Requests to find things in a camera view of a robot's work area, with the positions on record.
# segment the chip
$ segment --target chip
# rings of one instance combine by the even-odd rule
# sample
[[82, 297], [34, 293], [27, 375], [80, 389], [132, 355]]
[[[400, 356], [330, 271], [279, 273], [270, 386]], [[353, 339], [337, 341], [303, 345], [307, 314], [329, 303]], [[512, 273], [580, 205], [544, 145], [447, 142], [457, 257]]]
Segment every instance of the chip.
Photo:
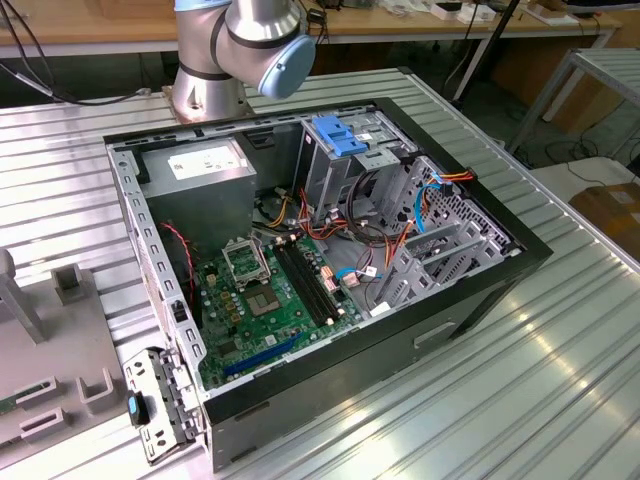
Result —
[[260, 285], [247, 290], [244, 293], [244, 298], [249, 304], [254, 317], [259, 317], [280, 308], [278, 297], [276, 297], [276, 293], [269, 285]]
[[218, 345], [218, 352], [220, 352], [220, 355], [222, 355], [223, 357], [237, 350], [238, 347], [236, 347], [236, 343], [233, 340], [225, 342], [222, 345]]

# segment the metal table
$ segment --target metal table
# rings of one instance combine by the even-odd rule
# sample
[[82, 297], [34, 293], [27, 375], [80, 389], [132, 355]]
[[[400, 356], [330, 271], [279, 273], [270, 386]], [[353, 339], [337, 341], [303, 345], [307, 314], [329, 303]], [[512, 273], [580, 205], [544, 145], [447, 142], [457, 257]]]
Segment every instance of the metal table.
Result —
[[[615, 90], [626, 100], [640, 107], [640, 48], [599, 48], [570, 50], [558, 65], [538, 98], [520, 124], [516, 136], [509, 142], [507, 150], [511, 153], [524, 142], [535, 126], [542, 110], [547, 106], [551, 96], [565, 80], [569, 72], [575, 70], [562, 90], [553, 100], [544, 120], [550, 122], [562, 104], [571, 94], [582, 75], [587, 73]], [[640, 124], [632, 126], [624, 137], [623, 143], [640, 128]]]
[[[388, 96], [554, 250], [478, 328], [216, 478], [594, 479], [640, 475], [640, 271], [414, 75], [310, 78], [259, 112]], [[0, 111], [1, 244], [20, 283], [71, 261], [94, 272], [122, 360], [159, 344], [101, 136], [175, 123], [154, 95], [108, 107]], [[202, 450], [150, 468], [126, 415], [0, 478], [208, 478]]]

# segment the sticker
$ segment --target sticker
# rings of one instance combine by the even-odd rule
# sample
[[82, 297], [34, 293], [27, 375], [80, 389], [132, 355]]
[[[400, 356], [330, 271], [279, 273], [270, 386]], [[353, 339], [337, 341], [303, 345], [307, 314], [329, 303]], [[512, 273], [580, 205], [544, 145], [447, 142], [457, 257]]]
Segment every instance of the sticker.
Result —
[[627, 192], [609, 192], [609, 195], [615, 198], [616, 202], [621, 203], [623, 205], [636, 203], [631, 197], [631, 195], [629, 195]]
[[176, 180], [239, 168], [240, 161], [229, 147], [216, 147], [199, 152], [169, 157], [169, 166]]
[[378, 269], [376, 267], [368, 266], [367, 268], [364, 269], [364, 274], [367, 277], [375, 277], [377, 273], [378, 273]]

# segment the electronic equipment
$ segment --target electronic equipment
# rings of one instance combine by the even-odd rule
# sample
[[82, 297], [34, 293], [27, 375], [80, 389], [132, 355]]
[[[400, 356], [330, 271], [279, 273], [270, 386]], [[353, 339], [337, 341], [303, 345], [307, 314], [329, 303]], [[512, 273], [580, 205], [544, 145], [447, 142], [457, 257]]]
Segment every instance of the electronic equipment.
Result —
[[389, 99], [105, 142], [166, 342], [124, 364], [151, 464], [250, 455], [463, 335], [551, 254]]

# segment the blue drive bay handle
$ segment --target blue drive bay handle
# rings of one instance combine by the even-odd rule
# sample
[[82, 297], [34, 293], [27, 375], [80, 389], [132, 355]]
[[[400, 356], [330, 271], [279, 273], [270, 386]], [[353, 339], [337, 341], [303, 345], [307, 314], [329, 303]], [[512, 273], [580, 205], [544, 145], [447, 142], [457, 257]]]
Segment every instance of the blue drive bay handle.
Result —
[[351, 129], [335, 115], [315, 117], [313, 125], [324, 141], [333, 147], [338, 157], [366, 152], [369, 149], [365, 143], [359, 142], [351, 133]]

